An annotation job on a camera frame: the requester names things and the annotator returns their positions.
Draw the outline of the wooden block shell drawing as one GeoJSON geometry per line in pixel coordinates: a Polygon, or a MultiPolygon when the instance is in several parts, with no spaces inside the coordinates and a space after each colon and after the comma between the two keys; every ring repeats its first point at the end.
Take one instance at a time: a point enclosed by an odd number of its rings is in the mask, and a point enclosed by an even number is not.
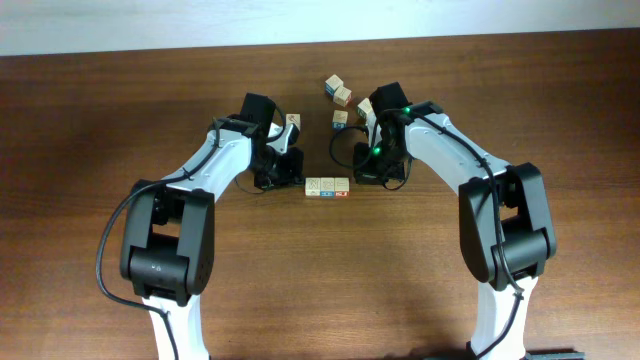
{"type": "Polygon", "coordinates": [[[318,197],[321,195],[321,179],[319,177],[308,177],[305,179],[305,195],[307,197],[318,197]]]}

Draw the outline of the wooden block red U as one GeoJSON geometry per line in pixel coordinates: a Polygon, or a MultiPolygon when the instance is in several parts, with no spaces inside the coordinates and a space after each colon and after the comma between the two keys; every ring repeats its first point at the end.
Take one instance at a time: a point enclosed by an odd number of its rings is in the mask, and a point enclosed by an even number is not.
{"type": "Polygon", "coordinates": [[[334,196],[348,197],[350,194],[350,180],[347,177],[336,177],[334,179],[334,196]]]}

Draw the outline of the wooden block blue side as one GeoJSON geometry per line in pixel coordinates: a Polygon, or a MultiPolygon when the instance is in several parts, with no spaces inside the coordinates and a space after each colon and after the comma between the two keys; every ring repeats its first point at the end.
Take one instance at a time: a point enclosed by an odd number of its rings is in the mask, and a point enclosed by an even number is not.
{"type": "Polygon", "coordinates": [[[333,74],[325,80],[325,92],[328,96],[333,97],[335,92],[343,85],[344,81],[336,74],[333,74]]]}
{"type": "Polygon", "coordinates": [[[320,178],[320,196],[321,197],[335,196],[335,179],[333,177],[320,178]]]}

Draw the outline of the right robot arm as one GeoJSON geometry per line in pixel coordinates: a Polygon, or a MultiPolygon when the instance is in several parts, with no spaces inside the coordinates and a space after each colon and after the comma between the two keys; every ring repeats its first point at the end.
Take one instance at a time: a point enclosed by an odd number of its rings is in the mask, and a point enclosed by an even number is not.
{"type": "Polygon", "coordinates": [[[461,254],[478,282],[467,351],[475,359],[526,358],[528,303],[557,249],[540,170],[492,156],[435,103],[410,102],[397,82],[378,87],[368,99],[368,140],[354,147],[356,183],[405,184],[412,163],[420,161],[455,192],[461,254]]]}

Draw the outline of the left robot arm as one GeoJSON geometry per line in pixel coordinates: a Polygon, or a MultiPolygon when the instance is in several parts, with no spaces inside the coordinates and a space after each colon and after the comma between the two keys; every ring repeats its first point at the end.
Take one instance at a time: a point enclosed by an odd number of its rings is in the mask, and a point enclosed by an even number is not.
{"type": "Polygon", "coordinates": [[[149,312],[162,359],[207,359],[200,296],[215,253],[215,203],[242,172],[261,191],[300,185],[301,119],[246,94],[237,114],[212,121],[200,148],[161,180],[139,180],[121,206],[120,274],[149,312]]]}

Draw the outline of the lone wooden block red drawing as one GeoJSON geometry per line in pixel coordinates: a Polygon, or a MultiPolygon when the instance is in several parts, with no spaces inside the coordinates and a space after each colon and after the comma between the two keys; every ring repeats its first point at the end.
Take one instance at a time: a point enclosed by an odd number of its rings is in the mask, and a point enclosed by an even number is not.
{"type": "Polygon", "coordinates": [[[286,122],[288,124],[292,124],[297,129],[300,129],[300,127],[301,127],[301,117],[300,117],[299,114],[287,114],[286,115],[286,122]]]}

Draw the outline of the wooden block green side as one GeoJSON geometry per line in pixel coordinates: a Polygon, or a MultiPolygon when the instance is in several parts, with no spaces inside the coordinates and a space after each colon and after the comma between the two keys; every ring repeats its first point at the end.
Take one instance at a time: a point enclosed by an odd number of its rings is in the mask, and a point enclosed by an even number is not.
{"type": "Polygon", "coordinates": [[[368,98],[363,98],[356,107],[357,114],[364,120],[368,121],[373,115],[374,110],[368,98]]]}

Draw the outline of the wooden block blue front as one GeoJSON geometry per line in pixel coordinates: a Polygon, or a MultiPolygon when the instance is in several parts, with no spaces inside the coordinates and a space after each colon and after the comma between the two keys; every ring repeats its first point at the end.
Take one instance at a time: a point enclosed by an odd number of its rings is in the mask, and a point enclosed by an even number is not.
{"type": "Polygon", "coordinates": [[[335,110],[332,117],[332,128],[340,130],[347,126],[349,113],[343,110],[335,110]]]}

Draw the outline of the wooden block red letter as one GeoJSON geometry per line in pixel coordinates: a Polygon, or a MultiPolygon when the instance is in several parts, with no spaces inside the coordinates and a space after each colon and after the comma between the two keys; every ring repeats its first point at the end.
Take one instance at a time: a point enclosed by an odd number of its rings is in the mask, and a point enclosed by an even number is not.
{"type": "Polygon", "coordinates": [[[352,91],[344,86],[338,87],[333,94],[333,102],[342,107],[347,107],[352,99],[352,91]]]}

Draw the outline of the wooden block blue side top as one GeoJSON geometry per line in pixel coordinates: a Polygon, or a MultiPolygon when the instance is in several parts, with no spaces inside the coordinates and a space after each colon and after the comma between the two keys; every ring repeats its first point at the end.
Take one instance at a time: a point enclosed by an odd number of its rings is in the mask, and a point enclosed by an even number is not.
{"type": "Polygon", "coordinates": [[[333,74],[325,80],[325,92],[328,96],[333,97],[335,92],[343,85],[344,81],[336,74],[333,74]]]}

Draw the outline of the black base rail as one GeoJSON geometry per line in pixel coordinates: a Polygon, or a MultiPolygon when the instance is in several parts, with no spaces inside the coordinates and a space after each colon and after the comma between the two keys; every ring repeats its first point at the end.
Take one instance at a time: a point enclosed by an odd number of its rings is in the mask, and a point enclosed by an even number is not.
{"type": "Polygon", "coordinates": [[[586,360],[586,354],[575,350],[540,350],[527,352],[523,360],[586,360]]]}

